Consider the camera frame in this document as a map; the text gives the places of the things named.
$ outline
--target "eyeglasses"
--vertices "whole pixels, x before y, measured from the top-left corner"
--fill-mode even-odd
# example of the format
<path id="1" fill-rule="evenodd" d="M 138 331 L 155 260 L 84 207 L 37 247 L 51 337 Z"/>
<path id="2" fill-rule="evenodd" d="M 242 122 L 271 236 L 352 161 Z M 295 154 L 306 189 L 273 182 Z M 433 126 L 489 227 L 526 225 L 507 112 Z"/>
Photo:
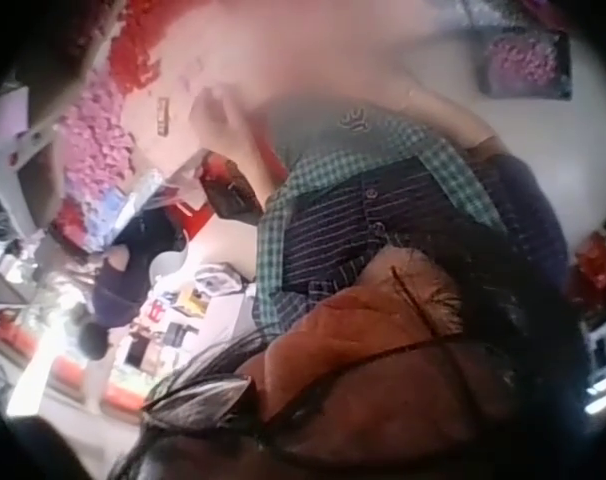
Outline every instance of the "eyeglasses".
<path id="1" fill-rule="evenodd" d="M 380 471 L 463 452 L 460 445 L 484 436 L 490 420 L 509 416 L 514 375 L 505 355 L 451 335 L 325 375 L 267 421 L 260 418 L 251 377 L 218 375 L 150 401 L 143 422 L 144 428 L 192 438 L 236 433 L 306 468 Z M 367 432 L 353 422 L 364 415 L 376 419 L 373 430 L 371 419 Z M 337 428 L 346 424 L 352 425 L 347 431 Z"/>

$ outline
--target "person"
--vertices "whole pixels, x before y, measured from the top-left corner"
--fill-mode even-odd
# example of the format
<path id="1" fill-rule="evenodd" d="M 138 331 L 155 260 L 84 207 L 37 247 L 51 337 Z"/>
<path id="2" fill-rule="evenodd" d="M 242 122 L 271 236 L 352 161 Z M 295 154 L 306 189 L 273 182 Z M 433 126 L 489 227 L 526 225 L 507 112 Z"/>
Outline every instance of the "person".
<path id="1" fill-rule="evenodd" d="M 195 100 L 264 208 L 258 329 L 151 390 L 111 478 L 566 478 L 588 362 L 531 170 L 410 76 L 327 71 L 267 110 L 281 185 L 233 92 Z"/>
<path id="2" fill-rule="evenodd" d="M 149 268 L 162 252 L 181 250 L 185 240 L 165 209 L 144 210 L 98 258 L 89 310 L 79 329 L 78 345 L 90 360 L 100 360 L 109 349 L 109 331 L 124 327 L 138 315 L 151 282 Z"/>

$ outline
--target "black hair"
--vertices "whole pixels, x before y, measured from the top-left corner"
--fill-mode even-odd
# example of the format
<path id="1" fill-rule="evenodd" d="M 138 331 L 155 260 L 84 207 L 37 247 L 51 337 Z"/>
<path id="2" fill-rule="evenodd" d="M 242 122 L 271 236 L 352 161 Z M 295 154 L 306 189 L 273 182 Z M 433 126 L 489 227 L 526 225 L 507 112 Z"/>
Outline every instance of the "black hair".
<path id="1" fill-rule="evenodd" d="M 435 473 L 448 478 L 450 472 L 458 472 L 456 476 L 460 477 L 471 470 L 528 472 L 537 467 L 567 472 L 584 439 L 583 408 L 589 373 L 577 312 L 507 237 L 487 227 L 462 220 L 447 228 L 433 227 L 413 234 L 411 244 L 456 284 L 464 335 L 505 353 L 524 372 L 527 386 L 521 389 L 522 396 L 531 404 L 522 409 L 527 416 L 519 416 L 515 434 L 504 435 L 497 442 L 502 450 L 490 457 L 491 465 L 462 465 L 444 459 L 443 468 Z M 162 380 L 149 398 L 188 381 L 233 373 L 247 359 L 264 351 L 270 340 L 257 332 L 209 359 L 199 356 Z M 172 437 L 177 435 L 143 425 L 137 445 L 115 469 L 113 478 L 136 478 L 143 458 L 156 446 L 164 445 L 163 450 L 167 450 Z M 217 440 L 213 436 L 199 441 L 215 448 Z M 337 474 L 323 478 L 342 477 Z"/>
<path id="2" fill-rule="evenodd" d="M 79 329 L 78 345 L 90 360 L 100 360 L 107 354 L 109 331 L 96 322 L 89 321 Z"/>

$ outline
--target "floor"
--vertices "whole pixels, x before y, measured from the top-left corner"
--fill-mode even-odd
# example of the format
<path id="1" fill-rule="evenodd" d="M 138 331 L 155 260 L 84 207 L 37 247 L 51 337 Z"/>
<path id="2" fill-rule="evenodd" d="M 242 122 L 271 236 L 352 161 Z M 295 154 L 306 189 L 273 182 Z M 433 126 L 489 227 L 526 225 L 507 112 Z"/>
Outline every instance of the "floor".
<path id="1" fill-rule="evenodd" d="M 415 76 L 470 107 L 534 170 L 574 249 L 606 217 L 606 73 L 581 41 L 572 43 L 570 102 L 491 100 L 476 89 L 469 43 L 443 38 L 408 55 Z M 191 244 L 194 259 L 256 271 L 256 229 L 213 217 Z"/>

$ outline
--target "pink candy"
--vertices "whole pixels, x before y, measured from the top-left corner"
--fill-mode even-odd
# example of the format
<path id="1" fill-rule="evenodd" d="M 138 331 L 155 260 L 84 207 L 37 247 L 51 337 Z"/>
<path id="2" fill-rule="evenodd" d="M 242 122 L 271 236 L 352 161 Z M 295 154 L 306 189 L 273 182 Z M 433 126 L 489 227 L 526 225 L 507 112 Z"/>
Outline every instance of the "pink candy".
<path id="1" fill-rule="evenodd" d="M 81 201 L 100 200 L 131 168 L 134 139 L 119 124 L 122 108 L 123 98 L 108 73 L 92 72 L 61 121 L 68 193 Z"/>

